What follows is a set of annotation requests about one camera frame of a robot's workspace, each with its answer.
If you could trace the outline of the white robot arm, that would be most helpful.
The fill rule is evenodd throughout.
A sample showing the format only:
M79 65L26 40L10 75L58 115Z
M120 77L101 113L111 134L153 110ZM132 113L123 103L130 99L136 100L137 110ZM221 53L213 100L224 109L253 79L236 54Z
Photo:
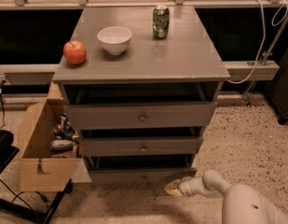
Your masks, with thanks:
M230 184L214 170L173 180L165 191L171 196L222 197L222 224L288 224L288 216L261 192L251 186Z

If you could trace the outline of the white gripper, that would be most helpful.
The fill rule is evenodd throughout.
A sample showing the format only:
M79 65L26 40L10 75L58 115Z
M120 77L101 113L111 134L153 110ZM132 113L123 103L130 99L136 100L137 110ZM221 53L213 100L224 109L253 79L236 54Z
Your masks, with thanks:
M201 177L191 176L183 177L181 180L173 180L167 184L164 189L169 195L175 197L181 194L187 197L194 195L204 196L208 192Z

